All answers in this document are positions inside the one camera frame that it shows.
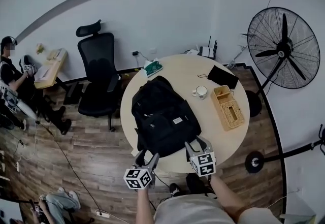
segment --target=power strip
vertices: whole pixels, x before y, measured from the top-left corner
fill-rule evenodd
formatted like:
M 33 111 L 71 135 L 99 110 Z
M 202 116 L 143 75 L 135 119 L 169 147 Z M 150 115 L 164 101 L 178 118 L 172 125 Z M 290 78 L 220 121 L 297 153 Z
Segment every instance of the power strip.
M 111 217 L 111 215 L 109 213 L 107 213 L 105 211 L 102 211 L 102 210 L 101 211 L 96 210 L 95 212 L 96 212 L 97 216 L 100 216 L 100 217 L 104 217 L 104 218 L 110 218 Z

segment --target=chair seat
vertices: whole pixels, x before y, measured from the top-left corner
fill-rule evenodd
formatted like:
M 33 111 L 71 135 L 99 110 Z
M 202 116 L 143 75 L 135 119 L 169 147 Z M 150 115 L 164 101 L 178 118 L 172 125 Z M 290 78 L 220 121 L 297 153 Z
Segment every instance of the chair seat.
M 107 92 L 102 84 L 90 83 L 79 104 L 79 113 L 86 116 L 106 116 L 117 109 L 118 92 Z

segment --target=table top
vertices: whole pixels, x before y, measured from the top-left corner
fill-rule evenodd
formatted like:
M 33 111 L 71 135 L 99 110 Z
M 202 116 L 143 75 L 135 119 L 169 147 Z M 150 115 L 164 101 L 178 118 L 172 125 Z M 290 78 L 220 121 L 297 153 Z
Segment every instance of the table top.
M 121 123 L 125 136 L 134 149 L 132 155 L 135 156 L 138 153 L 138 135 L 135 131 L 137 125 L 131 113 L 132 98 L 147 80 L 152 80 L 161 75 L 170 82 L 173 89 L 183 99 L 187 100 L 201 126 L 201 136 L 208 139 L 213 146 L 217 165 L 223 163 L 239 148 L 248 129 L 249 104 L 242 84 L 238 81 L 236 88 L 233 90 L 233 96 L 243 113 L 245 123 L 235 129 L 225 131 L 210 97 L 212 90 L 219 85 L 207 78 L 199 78 L 197 75 L 208 75 L 214 65 L 229 73 L 231 72 L 214 60 L 194 55 L 173 55 L 162 58 L 159 62 L 163 66 L 161 71 L 149 78 L 142 73 L 137 73 L 128 84 L 122 98 Z M 204 100 L 192 96 L 192 90 L 195 90 L 198 86 L 205 86 L 208 90 L 207 97 Z M 200 148 L 196 140 L 191 143 L 191 146 L 194 149 Z M 149 161 L 151 157 L 152 154 L 147 151 L 145 160 Z M 166 172 L 194 172 L 189 162 L 186 161 L 185 148 L 160 158 L 157 168 Z
M 50 73 L 50 76 L 47 80 L 42 80 L 39 82 L 35 82 L 35 88 L 37 89 L 43 89 L 43 88 L 48 88 L 48 87 L 52 87 L 55 84 L 55 80 L 57 77 L 57 74 L 59 73 L 64 60 L 66 59 L 68 52 L 66 50 L 61 50 L 64 51 L 64 54 L 62 56 L 62 59 L 60 61 L 57 60 L 45 60 L 45 62 L 43 62 L 42 65 L 51 65 L 53 64 L 53 67 L 48 71 L 48 73 Z

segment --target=white shoe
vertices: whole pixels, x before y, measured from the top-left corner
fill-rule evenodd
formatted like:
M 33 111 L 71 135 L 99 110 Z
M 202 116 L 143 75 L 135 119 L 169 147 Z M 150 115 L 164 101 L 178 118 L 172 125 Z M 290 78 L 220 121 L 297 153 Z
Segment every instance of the white shoe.
M 57 191 L 59 193 L 65 193 L 66 192 L 66 190 L 63 187 L 59 187 L 59 189 L 57 189 Z
M 24 129 L 23 129 L 23 131 L 25 131 L 25 130 L 27 129 L 27 121 L 26 121 L 26 119 L 24 119 L 24 120 L 22 121 L 22 123 L 23 123 L 23 125 L 24 125 Z
M 78 195 L 76 194 L 76 192 L 73 190 L 69 191 L 69 196 L 78 203 L 77 209 L 80 209 L 81 205 L 80 205 L 80 201 L 79 201 L 79 198 L 78 198 Z

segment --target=white table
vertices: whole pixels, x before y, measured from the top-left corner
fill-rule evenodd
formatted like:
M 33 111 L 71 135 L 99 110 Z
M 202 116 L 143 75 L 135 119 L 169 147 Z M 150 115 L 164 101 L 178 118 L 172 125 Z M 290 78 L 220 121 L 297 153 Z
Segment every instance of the white table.
M 212 103 L 210 94 L 219 85 L 207 78 L 199 78 L 197 75 L 208 75 L 214 65 L 230 72 L 223 65 L 201 56 L 174 55 L 162 58 L 159 61 L 163 69 L 147 79 L 143 74 L 137 73 L 128 84 L 122 98 L 121 122 L 126 138 L 134 149 L 132 155 L 138 153 L 138 135 L 135 119 L 131 113 L 132 98 L 147 80 L 152 80 L 158 75 L 165 77 L 172 85 L 173 89 L 189 103 L 193 113 L 197 117 L 201 126 L 201 136 L 208 139 L 214 149 L 217 165 L 223 163 L 235 153 L 243 142 L 249 124 L 249 104 L 247 95 L 242 84 L 238 81 L 234 89 L 234 98 L 242 110 L 245 123 L 233 130 L 225 131 L 221 125 L 217 111 Z M 191 92 L 198 86 L 205 86 L 208 95 L 204 100 L 193 97 Z M 191 143 L 194 149 L 199 149 L 199 144 L 195 140 Z M 152 154 L 147 151 L 145 160 L 149 161 Z M 189 162 L 186 161 L 185 148 L 169 156 L 159 159 L 157 168 L 166 172 L 192 173 L 194 172 Z

